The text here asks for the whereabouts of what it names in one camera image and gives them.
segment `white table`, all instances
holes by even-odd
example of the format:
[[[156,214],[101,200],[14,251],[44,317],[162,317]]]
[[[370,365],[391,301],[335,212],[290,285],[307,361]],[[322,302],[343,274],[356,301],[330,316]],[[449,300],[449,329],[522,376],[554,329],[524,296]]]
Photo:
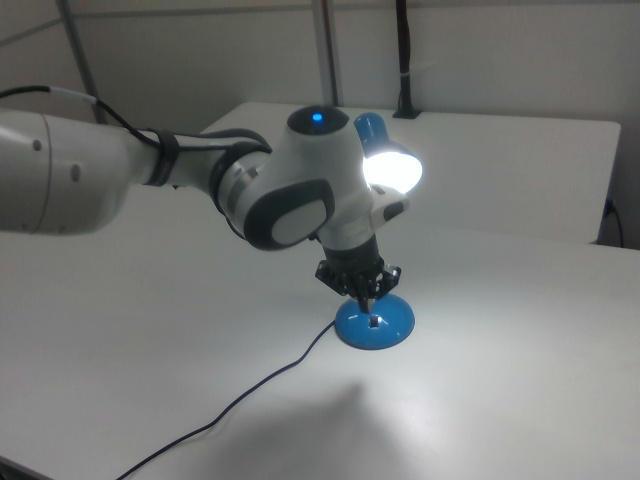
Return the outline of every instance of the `white table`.
[[[246,127],[276,145],[299,106],[245,103],[215,129]],[[375,111],[423,161],[406,219],[577,243],[598,237],[620,135],[612,122]]]
[[[330,332],[135,478],[635,476],[640,254],[407,218],[379,233],[405,342]],[[135,188],[91,236],[0,235],[0,456],[113,479],[213,419],[332,320],[320,259],[253,250],[187,189]]]

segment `white robotic arm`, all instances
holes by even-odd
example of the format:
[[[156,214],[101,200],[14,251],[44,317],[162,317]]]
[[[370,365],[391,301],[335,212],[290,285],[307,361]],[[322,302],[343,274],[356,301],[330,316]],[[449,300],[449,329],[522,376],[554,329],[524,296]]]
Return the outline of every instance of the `white robotic arm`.
[[[278,250],[318,240],[316,276],[368,312],[393,288],[375,230],[404,211],[405,195],[371,188],[349,117],[330,107],[294,112],[276,148],[255,132],[202,136],[129,131],[0,110],[0,230],[88,233],[119,211],[132,184],[190,186],[210,195],[251,245]]]

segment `blue round base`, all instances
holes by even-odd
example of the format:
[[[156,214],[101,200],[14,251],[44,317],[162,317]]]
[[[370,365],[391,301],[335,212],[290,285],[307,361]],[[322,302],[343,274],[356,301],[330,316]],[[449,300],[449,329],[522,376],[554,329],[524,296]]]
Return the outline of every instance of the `blue round base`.
[[[363,350],[380,350],[397,345],[415,325],[413,310],[396,295],[387,294],[362,313],[358,302],[347,300],[336,313],[336,332],[346,344]]]

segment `robot cable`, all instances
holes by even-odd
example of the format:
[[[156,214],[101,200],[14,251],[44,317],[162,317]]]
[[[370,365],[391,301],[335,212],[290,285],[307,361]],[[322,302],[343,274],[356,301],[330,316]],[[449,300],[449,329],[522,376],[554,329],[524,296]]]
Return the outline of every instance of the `robot cable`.
[[[67,98],[73,98],[75,100],[81,100],[81,101],[84,101],[84,102],[88,102],[91,105],[95,105],[98,108],[104,110],[106,113],[108,113],[116,122],[118,122],[131,135],[136,137],[142,143],[145,143],[147,145],[151,145],[152,147],[155,147],[158,150],[162,150],[161,142],[159,142],[157,140],[154,140],[153,138],[149,138],[146,135],[144,135],[140,129],[138,129],[138,128],[134,127],[133,125],[131,125],[127,120],[125,120],[124,117],[122,117],[122,115],[120,115],[118,112],[116,112],[106,102],[100,100],[97,97],[94,97],[92,95],[88,95],[88,94],[83,93],[83,92],[78,92],[78,91],[75,91],[75,90],[69,90],[67,88],[51,87],[51,86],[48,86],[48,85],[28,85],[28,86],[24,86],[24,87],[16,87],[16,88],[10,88],[8,90],[0,91],[0,99],[6,98],[6,97],[12,97],[14,95],[22,95],[22,94],[34,93],[34,92],[50,93],[52,95],[61,96],[61,97],[67,97]],[[183,134],[183,133],[181,133],[179,135],[181,135],[183,137],[201,138],[201,139],[216,138],[215,136],[210,136],[210,135],[207,135],[207,134],[194,135],[194,134]],[[211,150],[227,150],[228,148],[229,147],[226,146],[226,145],[187,145],[187,146],[180,145],[179,146],[179,151],[180,152],[211,151]]]

